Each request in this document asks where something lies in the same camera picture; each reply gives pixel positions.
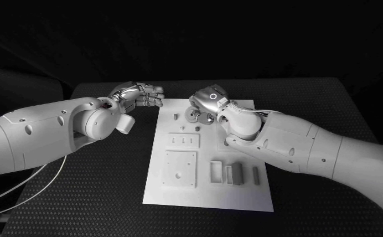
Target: robotic hand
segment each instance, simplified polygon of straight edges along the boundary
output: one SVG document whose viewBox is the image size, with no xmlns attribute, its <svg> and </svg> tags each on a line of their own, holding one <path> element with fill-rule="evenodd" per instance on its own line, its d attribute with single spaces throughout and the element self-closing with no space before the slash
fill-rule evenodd
<svg viewBox="0 0 383 237">
<path fill-rule="evenodd" d="M 241 107 L 218 85 L 189 99 L 189 122 L 226 130 L 225 144 L 290 172 L 333 179 L 359 190 L 383 208 L 383 146 L 343 137 L 304 119 Z"/>
<path fill-rule="evenodd" d="M 35 168 L 102 140 L 128 134 L 136 106 L 162 107 L 160 86 L 127 82 L 108 97 L 84 97 L 12 111 L 0 117 L 0 174 Z"/>
</svg>

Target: plate with holes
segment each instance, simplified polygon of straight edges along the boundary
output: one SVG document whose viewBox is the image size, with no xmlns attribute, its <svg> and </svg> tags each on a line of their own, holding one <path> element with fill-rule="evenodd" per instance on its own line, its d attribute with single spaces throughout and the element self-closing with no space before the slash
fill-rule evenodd
<svg viewBox="0 0 383 237">
<path fill-rule="evenodd" d="M 166 151 L 162 168 L 162 185 L 196 188 L 198 152 Z"/>
</svg>

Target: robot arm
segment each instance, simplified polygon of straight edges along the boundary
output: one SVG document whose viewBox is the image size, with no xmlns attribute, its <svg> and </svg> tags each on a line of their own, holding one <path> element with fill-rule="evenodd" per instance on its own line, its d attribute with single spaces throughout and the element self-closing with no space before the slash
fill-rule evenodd
<svg viewBox="0 0 383 237">
<path fill-rule="evenodd" d="M 162 106 L 163 88 L 127 82 L 108 97 L 26 107 L 0 117 L 0 174 L 35 168 L 102 140 L 128 134 L 136 106 Z"/>
<path fill-rule="evenodd" d="M 216 119 L 223 126 L 232 148 L 285 171 L 346 184 L 383 207 L 382 145 L 336 135 L 280 112 L 241 107 L 218 85 L 198 91 L 190 104 L 200 123 L 210 124 Z"/>
</svg>

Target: textured mat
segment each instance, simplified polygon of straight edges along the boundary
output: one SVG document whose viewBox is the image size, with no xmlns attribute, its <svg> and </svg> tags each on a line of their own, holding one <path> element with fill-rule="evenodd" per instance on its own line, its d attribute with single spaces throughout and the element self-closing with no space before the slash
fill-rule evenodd
<svg viewBox="0 0 383 237">
<path fill-rule="evenodd" d="M 340 135 L 375 142 L 337 79 L 157 81 L 166 97 L 187 98 L 219 84 L 258 109 L 295 115 Z M 105 96 L 120 83 L 81 84 L 74 98 Z M 58 180 L 15 209 L 3 236 L 383 236 L 383 210 L 327 178 L 267 165 L 275 213 L 144 205 L 159 108 L 137 108 L 128 135 L 111 136 L 68 157 Z M 19 200 L 52 179 L 62 159 L 32 180 Z"/>
</svg>

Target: white board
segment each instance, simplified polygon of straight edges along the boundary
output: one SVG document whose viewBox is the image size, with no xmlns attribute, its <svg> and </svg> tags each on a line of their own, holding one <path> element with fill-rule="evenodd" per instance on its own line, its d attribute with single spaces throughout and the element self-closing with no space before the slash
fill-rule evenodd
<svg viewBox="0 0 383 237">
<path fill-rule="evenodd" d="M 228 149 L 225 147 L 225 130 L 221 126 L 218 127 L 216 122 L 212 125 L 187 122 L 185 117 L 185 111 L 190 106 L 187 99 L 164 99 L 163 103 L 164 106 L 160 108 L 159 113 L 143 203 L 274 212 L 265 163 L 232 148 Z M 252 100 L 238 100 L 238 104 L 254 108 Z M 199 148 L 172 146 L 169 144 L 170 133 L 199 134 Z M 174 187 L 163 184 L 163 173 L 169 171 L 164 167 L 167 151 L 196 152 L 196 182 L 193 186 Z M 222 184 L 210 183 L 212 161 L 222 162 Z M 245 184 L 241 186 L 231 185 L 226 181 L 226 166 L 235 162 L 241 162 L 244 167 Z M 259 185 L 254 183 L 254 167 L 259 170 Z"/>
</svg>

